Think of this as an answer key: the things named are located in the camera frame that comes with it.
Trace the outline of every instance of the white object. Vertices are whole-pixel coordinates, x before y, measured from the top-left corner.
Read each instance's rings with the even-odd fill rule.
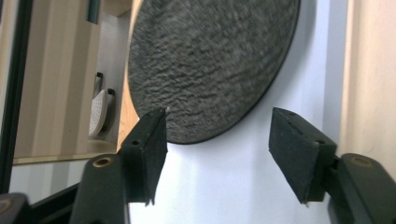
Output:
[[[108,105],[108,90],[102,90],[92,100],[90,137],[96,136],[102,130],[106,119]]]

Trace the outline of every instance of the textured surface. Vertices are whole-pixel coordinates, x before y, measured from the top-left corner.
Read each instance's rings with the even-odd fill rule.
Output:
[[[300,1],[146,0],[130,49],[139,116],[169,107],[168,141],[205,141],[235,125],[274,80]]]

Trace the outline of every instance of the white wall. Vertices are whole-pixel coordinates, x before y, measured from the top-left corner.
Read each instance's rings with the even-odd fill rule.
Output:
[[[346,1],[303,0],[289,56],[271,89],[227,133],[169,145],[156,204],[132,204],[132,222],[329,223],[327,203],[298,203],[268,151],[268,136],[277,106],[338,140],[346,13]]]

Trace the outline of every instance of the black textured disc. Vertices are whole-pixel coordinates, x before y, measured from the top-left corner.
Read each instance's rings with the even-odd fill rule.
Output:
[[[169,142],[192,144],[233,127],[283,63],[299,0],[145,0],[130,48],[139,116],[168,107]]]

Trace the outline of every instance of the white backdrop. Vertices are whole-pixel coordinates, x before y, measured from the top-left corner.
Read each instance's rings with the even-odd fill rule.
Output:
[[[276,106],[338,141],[346,17],[346,1],[303,0],[270,90],[227,133],[196,145],[169,144],[156,204],[131,204],[132,223],[329,223],[328,195],[324,203],[299,204],[268,151],[268,136]]]

